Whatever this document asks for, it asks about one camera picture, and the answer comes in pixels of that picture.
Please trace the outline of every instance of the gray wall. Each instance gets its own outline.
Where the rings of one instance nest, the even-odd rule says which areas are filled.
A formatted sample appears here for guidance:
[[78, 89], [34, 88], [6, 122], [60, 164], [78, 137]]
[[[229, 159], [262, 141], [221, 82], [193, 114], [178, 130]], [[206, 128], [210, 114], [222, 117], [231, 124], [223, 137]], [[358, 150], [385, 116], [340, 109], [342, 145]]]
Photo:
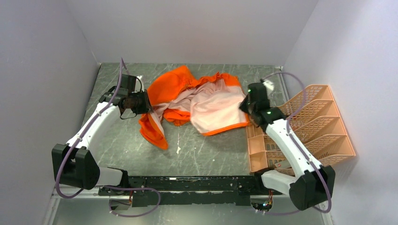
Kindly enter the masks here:
[[331, 86], [358, 154], [336, 167], [337, 225], [398, 224], [397, 11], [396, 0], [320, 0], [285, 64]]
[[318, 0], [67, 0], [100, 62], [282, 65]]
[[36, 225], [51, 149], [80, 127], [98, 65], [63, 0], [0, 5], [0, 224]]

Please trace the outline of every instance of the perforated plastic divider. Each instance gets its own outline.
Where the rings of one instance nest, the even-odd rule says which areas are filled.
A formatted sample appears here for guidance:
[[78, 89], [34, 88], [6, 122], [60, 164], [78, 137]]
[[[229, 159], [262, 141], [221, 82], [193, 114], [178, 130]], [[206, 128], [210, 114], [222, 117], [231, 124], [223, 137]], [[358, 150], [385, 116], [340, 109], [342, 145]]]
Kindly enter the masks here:
[[[354, 157], [355, 151], [329, 86], [310, 85], [306, 92], [306, 105], [291, 120], [296, 136], [324, 166], [335, 165]], [[301, 92], [279, 108], [285, 115], [290, 115], [300, 107], [302, 98]], [[260, 127], [249, 125], [246, 131], [252, 172], [286, 160], [275, 142], [263, 134]], [[291, 168], [277, 171], [294, 176]]]

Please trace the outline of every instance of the wall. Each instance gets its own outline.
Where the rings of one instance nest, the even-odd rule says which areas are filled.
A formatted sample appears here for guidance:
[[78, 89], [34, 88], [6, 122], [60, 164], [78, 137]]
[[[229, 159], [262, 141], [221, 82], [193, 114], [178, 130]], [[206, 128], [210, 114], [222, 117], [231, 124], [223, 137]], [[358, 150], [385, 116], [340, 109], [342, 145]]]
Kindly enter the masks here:
[[41, 224], [51, 149], [81, 126], [98, 65], [62, 0], [1, 1], [0, 224]]
[[337, 225], [398, 223], [397, 11], [395, 0], [320, 0], [285, 64], [306, 85], [331, 86], [357, 151], [336, 167]]
[[100, 62], [282, 65], [318, 0], [67, 0]]

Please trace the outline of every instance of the cloth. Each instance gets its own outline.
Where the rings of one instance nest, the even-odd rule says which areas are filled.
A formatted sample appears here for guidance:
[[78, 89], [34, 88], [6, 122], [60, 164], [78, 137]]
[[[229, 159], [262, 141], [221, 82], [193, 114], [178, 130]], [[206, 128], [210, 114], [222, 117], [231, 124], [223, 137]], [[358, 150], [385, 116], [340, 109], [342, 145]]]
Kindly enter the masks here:
[[175, 126], [191, 121], [205, 136], [249, 124], [246, 114], [239, 110], [245, 98], [240, 83], [227, 73], [197, 80], [187, 66], [181, 66], [157, 78], [147, 92], [154, 112], [142, 115], [140, 133], [161, 149], [168, 148], [163, 118]]

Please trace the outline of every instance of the orange trim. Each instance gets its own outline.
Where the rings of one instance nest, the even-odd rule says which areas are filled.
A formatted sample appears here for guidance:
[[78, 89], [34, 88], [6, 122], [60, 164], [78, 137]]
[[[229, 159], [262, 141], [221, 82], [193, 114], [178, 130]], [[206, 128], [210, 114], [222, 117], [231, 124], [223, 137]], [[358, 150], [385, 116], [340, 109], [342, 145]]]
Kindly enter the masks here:
[[223, 128], [217, 129], [217, 130], [212, 130], [212, 131], [203, 133], [202, 135], [203, 136], [212, 136], [212, 135], [216, 135], [218, 133], [222, 133], [222, 132], [227, 131], [227, 130], [231, 130], [231, 129], [235, 129], [235, 128], [241, 128], [241, 127], [246, 127], [249, 124], [250, 124], [250, 122], [232, 124], [232, 125], [229, 125], [227, 127], [223, 127]]

